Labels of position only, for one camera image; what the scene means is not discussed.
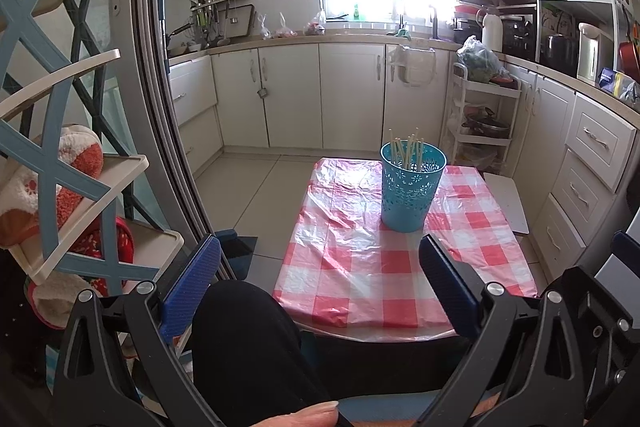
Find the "person's left hand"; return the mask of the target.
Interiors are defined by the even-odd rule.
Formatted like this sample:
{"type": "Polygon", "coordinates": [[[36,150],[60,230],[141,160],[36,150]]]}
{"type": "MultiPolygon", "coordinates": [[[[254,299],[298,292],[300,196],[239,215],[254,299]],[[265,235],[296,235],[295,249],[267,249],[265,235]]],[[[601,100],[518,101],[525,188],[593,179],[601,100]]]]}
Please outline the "person's left hand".
{"type": "Polygon", "coordinates": [[[298,412],[260,421],[253,427],[334,427],[338,421],[338,402],[323,402],[298,412]]]}

